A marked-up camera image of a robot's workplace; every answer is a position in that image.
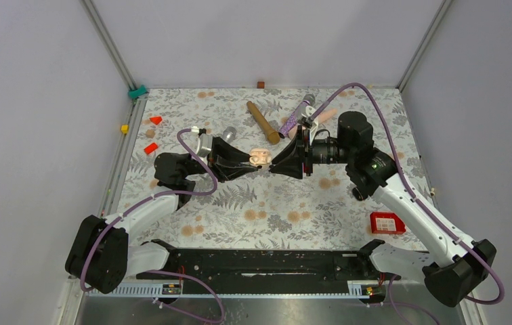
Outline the beige charging case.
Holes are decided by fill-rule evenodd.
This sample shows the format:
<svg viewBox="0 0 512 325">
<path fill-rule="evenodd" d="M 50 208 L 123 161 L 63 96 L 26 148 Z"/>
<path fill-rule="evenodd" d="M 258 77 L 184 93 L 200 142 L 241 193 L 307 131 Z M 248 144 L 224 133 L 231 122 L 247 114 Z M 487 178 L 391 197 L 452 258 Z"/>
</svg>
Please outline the beige charging case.
<svg viewBox="0 0 512 325">
<path fill-rule="evenodd" d="M 265 148 L 253 148 L 249 152 L 249 163 L 255 167 L 270 165 L 272 153 Z"/>
</svg>

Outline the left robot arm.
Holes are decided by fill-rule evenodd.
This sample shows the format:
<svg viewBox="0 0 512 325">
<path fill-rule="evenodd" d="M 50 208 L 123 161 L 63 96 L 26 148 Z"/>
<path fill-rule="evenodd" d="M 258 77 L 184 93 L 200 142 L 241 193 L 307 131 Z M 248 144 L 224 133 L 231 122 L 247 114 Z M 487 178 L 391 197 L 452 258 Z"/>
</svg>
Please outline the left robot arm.
<svg viewBox="0 0 512 325">
<path fill-rule="evenodd" d="M 269 150 L 242 152 L 221 137 L 200 136 L 186 153 L 163 152 L 154 161 L 157 187 L 151 195 L 121 213 L 82 220 L 65 262 L 65 270 L 81 281 L 85 292 L 112 292 L 127 276 L 154 270 L 162 278 L 179 269 L 177 257 L 165 244 L 131 241 L 148 226 L 182 208 L 193 196 L 210 196 L 219 182 L 232 181 L 258 171 L 272 161 Z"/>
</svg>

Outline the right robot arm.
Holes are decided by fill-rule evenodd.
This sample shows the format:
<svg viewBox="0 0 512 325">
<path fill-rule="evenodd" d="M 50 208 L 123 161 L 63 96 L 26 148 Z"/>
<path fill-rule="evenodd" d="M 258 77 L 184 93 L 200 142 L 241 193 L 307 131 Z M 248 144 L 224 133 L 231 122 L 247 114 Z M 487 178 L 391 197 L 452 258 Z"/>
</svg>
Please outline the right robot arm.
<svg viewBox="0 0 512 325">
<path fill-rule="evenodd" d="M 289 145 L 272 159 L 270 172 L 302 179 L 312 174 L 314 165 L 344 164 L 355 185 L 354 197 L 384 204 L 426 248 L 420 253 L 373 240 L 361 249 L 360 275 L 373 279 L 383 272 L 414 280 L 440 303 L 455 307 L 488 277 L 496 248 L 450 223 L 398 171 L 395 160 L 375 147 L 372 137 L 373 127 L 360 112 L 339 116 L 336 137 L 316 139 L 312 130 L 298 127 Z"/>
</svg>

